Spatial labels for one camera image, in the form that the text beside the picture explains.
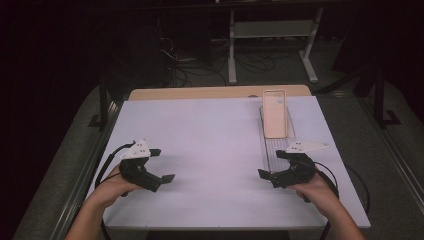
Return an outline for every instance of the floor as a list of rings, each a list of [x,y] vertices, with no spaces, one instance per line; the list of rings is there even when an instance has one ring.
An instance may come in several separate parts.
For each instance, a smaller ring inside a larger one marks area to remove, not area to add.
[[[331,70],[340,41],[318,40],[314,45],[310,59],[319,79],[315,84],[309,83],[297,54],[303,46],[302,40],[269,41],[238,43],[238,85],[305,84],[314,91],[344,76],[343,73]],[[226,48],[227,43],[215,44],[220,47],[212,63],[189,62],[190,56],[181,56],[180,60],[188,63],[178,64],[179,70],[167,87],[226,85],[226,57],[220,51]],[[317,95],[317,99],[343,161],[354,170],[348,172],[356,191],[364,207],[370,205],[368,216],[372,227],[363,229],[363,232],[368,239],[376,240],[421,239],[424,236],[423,191],[414,183],[424,182],[424,126],[409,110],[402,94],[392,85],[386,84],[385,109],[393,110],[402,124],[381,129],[372,117],[372,92],[366,98],[355,97],[352,92],[355,83],[356,80],[353,80],[331,93]],[[119,103],[116,107],[112,106],[111,112],[119,111]],[[72,209],[81,201],[81,197],[70,197],[78,191],[75,185],[89,182],[88,176],[79,173],[85,161],[93,161],[91,158],[94,153],[100,151],[99,145],[107,141],[97,128],[88,127],[92,116],[98,113],[96,88],[87,96],[75,116],[15,239],[28,239],[29,234],[31,239],[59,239],[66,232],[75,214]],[[113,123],[114,118],[110,116],[110,122]],[[103,135],[107,135],[107,131],[110,129],[106,129]],[[370,201],[367,201],[364,186],[369,190]],[[321,232],[322,229],[290,231],[290,238],[318,239]],[[111,237],[145,239],[146,233],[112,230]],[[327,239],[334,239],[331,231]]]

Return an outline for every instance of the person's left hand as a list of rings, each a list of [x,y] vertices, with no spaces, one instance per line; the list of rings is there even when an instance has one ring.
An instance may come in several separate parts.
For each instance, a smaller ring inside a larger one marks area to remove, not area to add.
[[[119,164],[113,168],[107,178],[108,179],[100,183],[100,185],[90,195],[90,198],[92,198],[93,201],[104,208],[111,206],[116,199],[124,193],[142,189],[141,187],[133,183],[129,183],[122,178],[121,174],[119,174]]]

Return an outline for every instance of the white tabletop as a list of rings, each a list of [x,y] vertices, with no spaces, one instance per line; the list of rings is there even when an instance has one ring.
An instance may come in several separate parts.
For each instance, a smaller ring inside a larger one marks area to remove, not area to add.
[[[287,105],[297,139],[329,144],[307,154],[333,171],[342,203],[359,227],[369,227],[316,98],[288,97]],[[259,178],[258,169],[266,169],[260,106],[261,98],[125,102],[99,169],[118,147],[145,139],[150,148],[162,150],[159,157],[150,158],[147,170],[159,177],[176,176],[156,193],[141,190],[119,198],[104,214],[106,225],[146,230],[325,225],[326,219],[293,190],[274,189]],[[116,154],[106,173],[120,162],[124,151]]]

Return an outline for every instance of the person's right hand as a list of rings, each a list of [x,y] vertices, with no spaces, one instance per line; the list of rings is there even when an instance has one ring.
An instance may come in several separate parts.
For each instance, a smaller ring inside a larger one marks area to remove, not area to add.
[[[308,183],[301,183],[289,186],[294,189],[299,197],[307,197],[325,217],[329,217],[334,211],[340,207],[343,208],[337,196],[322,179],[318,173]]]

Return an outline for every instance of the wire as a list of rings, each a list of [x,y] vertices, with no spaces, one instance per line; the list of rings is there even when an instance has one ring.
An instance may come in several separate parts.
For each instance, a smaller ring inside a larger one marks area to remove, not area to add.
[[[331,173],[331,175],[333,176],[333,178],[334,178],[334,181],[335,181],[335,185],[336,185],[336,188],[338,189],[338,185],[337,185],[337,179],[336,179],[336,177],[334,176],[334,174],[333,174],[333,172],[331,172],[331,170],[328,168],[328,167],[326,167],[325,165],[323,165],[323,164],[321,164],[321,163],[318,163],[318,162],[314,162],[315,164],[318,164],[318,165],[320,165],[320,166],[322,166],[322,167],[324,167],[324,168],[326,168],[330,173]],[[368,186],[367,186],[367,184],[365,183],[365,181],[364,181],[364,179],[355,171],[355,170],[353,170],[353,168],[351,168],[349,165],[347,165],[347,164],[344,164],[345,165],[345,167],[348,169],[348,170],[350,170],[353,174],[355,174],[356,175],[356,177],[359,179],[359,181],[361,182],[361,184],[362,184],[362,186],[363,186],[363,188],[364,188],[364,190],[365,190],[365,194],[366,194],[366,203],[365,203],[365,213],[368,215],[368,213],[369,213],[369,211],[370,211],[370,208],[371,208],[371,195],[370,195],[370,192],[369,192],[369,189],[368,189]],[[331,225],[330,225],[330,222],[329,221],[327,221],[327,224],[325,225],[325,227],[324,227],[324,229],[323,229],[323,231],[322,231],[322,233],[321,233],[321,236],[320,236],[320,240],[324,240],[326,237],[327,237],[327,234],[328,234],[328,232],[330,231],[330,228],[331,228]]]
[[[105,182],[105,181],[107,181],[107,180],[109,180],[109,179],[111,179],[111,178],[113,178],[113,177],[118,176],[119,174],[121,174],[121,173],[119,172],[119,173],[113,174],[112,176],[109,176],[109,177],[107,177],[107,178],[103,179],[103,181],[102,181],[100,184],[102,184],[103,182]]]
[[[362,184],[362,187],[365,190],[365,194],[366,194],[366,203],[365,203],[365,213],[368,215],[370,208],[371,208],[371,194],[370,191],[368,189],[367,184],[365,183],[364,179],[358,174],[358,172],[356,172],[355,170],[353,170],[353,168],[351,168],[349,165],[345,164],[345,167],[350,170],[353,174],[356,175],[356,177],[359,179],[359,181]]]
[[[109,165],[112,162],[113,158],[115,157],[116,153],[118,153],[119,151],[121,151],[124,148],[130,148],[134,144],[135,144],[135,141],[133,143],[130,143],[130,144],[122,145],[119,148],[117,148],[112,154],[109,155],[109,157],[106,159],[105,163],[103,164],[102,168],[100,169],[99,174],[97,175],[96,181],[94,183],[94,188],[97,188],[102,182],[106,181],[107,179],[116,176],[116,175],[113,175],[113,176],[107,177],[106,179],[104,179],[103,181],[101,181],[101,179],[103,178],[103,175],[106,172],[106,169],[109,167]],[[105,222],[104,222],[103,218],[102,218],[102,222],[100,224],[100,227],[102,229],[102,233],[103,233],[104,238],[106,240],[111,240],[109,234],[107,233],[106,225],[105,225]]]
[[[331,174],[331,176],[333,176],[333,179],[334,179],[334,185],[336,185],[336,189],[339,189],[339,185],[338,185],[338,183],[337,183],[337,179],[336,179],[336,176],[334,176],[334,174],[333,174],[333,172],[327,167],[327,166],[325,166],[324,164],[322,164],[322,163],[319,163],[319,162],[314,162],[315,164],[318,164],[318,165],[320,165],[320,166],[322,166],[322,167],[324,167],[325,169],[327,169],[327,171]]]

